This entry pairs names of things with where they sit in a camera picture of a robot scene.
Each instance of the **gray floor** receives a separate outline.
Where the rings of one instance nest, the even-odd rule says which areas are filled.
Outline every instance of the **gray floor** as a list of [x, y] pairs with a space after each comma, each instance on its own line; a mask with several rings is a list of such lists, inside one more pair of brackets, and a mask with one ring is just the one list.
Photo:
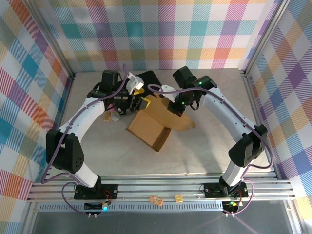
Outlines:
[[[155, 71], [162, 84], [178, 88], [174, 70]], [[225, 97], [247, 118], [254, 121], [248, 96], [237, 69], [193, 70], [198, 78], [209, 75]], [[83, 104], [86, 95], [101, 80], [101, 73], [77, 73], [64, 122]], [[135, 116], [122, 116], [117, 122], [104, 122], [100, 116], [82, 140], [87, 165], [99, 175], [167, 174], [167, 173], [221, 173], [230, 162], [228, 150], [234, 141], [227, 129], [207, 109], [187, 113], [196, 123], [196, 129], [172, 131], [167, 142], [155, 152], [140, 139], [126, 131]], [[263, 153], [257, 165], [267, 165]]]
[[33, 234], [290, 234], [282, 201], [254, 201], [235, 217], [221, 212], [102, 213], [87, 219], [74, 212], [39, 212]]

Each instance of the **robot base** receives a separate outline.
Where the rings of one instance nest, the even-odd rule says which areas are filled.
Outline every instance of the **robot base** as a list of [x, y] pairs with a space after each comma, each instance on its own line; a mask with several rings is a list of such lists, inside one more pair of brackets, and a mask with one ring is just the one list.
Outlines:
[[244, 182], [240, 182], [235, 188], [233, 188], [228, 194], [226, 194], [221, 188], [220, 183], [205, 183], [204, 191], [206, 198], [240, 198], [248, 197], [247, 185]]
[[75, 188], [75, 200], [115, 200], [117, 198], [117, 184], [99, 184], [96, 191], [90, 190], [82, 185]]

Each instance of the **vent grille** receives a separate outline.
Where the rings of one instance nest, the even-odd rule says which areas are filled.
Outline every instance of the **vent grille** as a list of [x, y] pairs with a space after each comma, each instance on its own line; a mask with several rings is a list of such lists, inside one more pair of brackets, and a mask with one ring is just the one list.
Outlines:
[[[73, 206], [78, 209], [83, 209], [83, 202], [74, 202]], [[162, 206], [152, 204], [150, 202], [113, 202], [108, 207], [107, 211], [145, 211], [145, 212], [177, 212], [177, 211], [219, 211], [222, 209], [221, 201], [202, 201], [202, 202], [164, 202]], [[71, 211], [71, 208], [64, 202], [41, 203], [40, 212], [53, 211]]]

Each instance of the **white floor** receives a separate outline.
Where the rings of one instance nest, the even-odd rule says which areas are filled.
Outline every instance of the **white floor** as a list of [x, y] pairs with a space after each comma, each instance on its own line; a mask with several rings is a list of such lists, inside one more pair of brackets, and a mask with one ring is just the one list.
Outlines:
[[[174, 70], [155, 71], [155, 74], [162, 84], [178, 88], [172, 77], [173, 72]], [[239, 70], [193, 70], [192, 72], [197, 78], [209, 75], [227, 99], [242, 114], [254, 121]], [[101, 73], [76, 75], [64, 122], [79, 109], [88, 92], [100, 80]], [[122, 116], [119, 121], [108, 123], [103, 121], [103, 116], [100, 116], [81, 142], [85, 162], [91, 170], [101, 176], [224, 172], [230, 162], [228, 150], [234, 145], [231, 135], [218, 119], [203, 107], [197, 111], [188, 108], [186, 113], [196, 123], [196, 129], [184, 132], [172, 131], [158, 153], [125, 130], [135, 114]], [[254, 163], [267, 165], [266, 155], [262, 153]]]

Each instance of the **cardboard box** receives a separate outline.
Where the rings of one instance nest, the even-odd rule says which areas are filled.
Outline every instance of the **cardboard box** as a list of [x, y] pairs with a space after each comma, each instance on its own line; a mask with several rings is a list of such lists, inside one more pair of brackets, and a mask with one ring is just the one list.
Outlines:
[[146, 97], [151, 103], [137, 113], [127, 130], [158, 152], [166, 142], [171, 129], [184, 131], [190, 127], [195, 128], [196, 125], [186, 114], [179, 117], [168, 111], [170, 101], [155, 95], [156, 97], [153, 95]]

